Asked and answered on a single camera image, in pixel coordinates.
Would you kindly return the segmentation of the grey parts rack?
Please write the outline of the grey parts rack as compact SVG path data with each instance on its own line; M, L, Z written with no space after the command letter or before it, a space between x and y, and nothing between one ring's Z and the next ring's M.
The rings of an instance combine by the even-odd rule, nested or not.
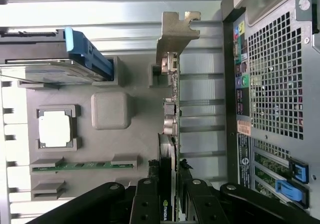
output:
M158 156L163 131L164 87L152 55L114 58L113 82L65 85L58 89L27 90L27 124L31 198L51 201L77 197L103 183L145 177L148 161ZM73 147L40 149L38 117L43 111L65 110L71 116ZM134 168L33 172L34 167L84 162L133 164Z

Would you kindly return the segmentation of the green RAM stick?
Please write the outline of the green RAM stick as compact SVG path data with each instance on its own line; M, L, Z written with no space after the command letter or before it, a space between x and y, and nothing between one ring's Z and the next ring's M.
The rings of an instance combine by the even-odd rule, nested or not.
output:
M33 172L60 172L60 171L77 171L77 170L100 170L100 169L125 169L134 168L133 164L112 164L106 162L84 162L84 163L67 163L63 162L52 167L34 167Z

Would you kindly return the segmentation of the blue expansion slot clip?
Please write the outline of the blue expansion slot clip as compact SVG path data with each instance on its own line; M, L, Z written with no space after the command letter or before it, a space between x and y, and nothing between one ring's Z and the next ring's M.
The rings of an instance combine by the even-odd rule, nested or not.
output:
M309 165L294 158L288 159L290 175L302 184L309 183Z
M291 180L276 180L275 191L298 203L303 209L310 206L309 190Z

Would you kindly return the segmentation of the silver CPU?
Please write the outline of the silver CPU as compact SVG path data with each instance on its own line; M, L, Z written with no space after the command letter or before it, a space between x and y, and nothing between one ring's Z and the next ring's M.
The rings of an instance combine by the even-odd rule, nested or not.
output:
M38 117L40 149L72 148L72 117L65 110L43 111Z

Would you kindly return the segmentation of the black open PC case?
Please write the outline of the black open PC case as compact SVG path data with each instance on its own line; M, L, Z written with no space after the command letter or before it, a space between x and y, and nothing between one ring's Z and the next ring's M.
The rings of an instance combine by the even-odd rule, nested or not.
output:
M320 0L222 0L228 183L320 220ZM309 166L291 177L289 158ZM309 190L309 208L275 191Z

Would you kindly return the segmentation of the hard disk in blue caddy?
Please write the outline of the hard disk in blue caddy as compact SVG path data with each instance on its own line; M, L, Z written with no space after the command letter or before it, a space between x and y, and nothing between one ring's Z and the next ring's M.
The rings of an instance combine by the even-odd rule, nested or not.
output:
M0 32L0 75L28 83L87 84L114 79L107 59L80 31Z

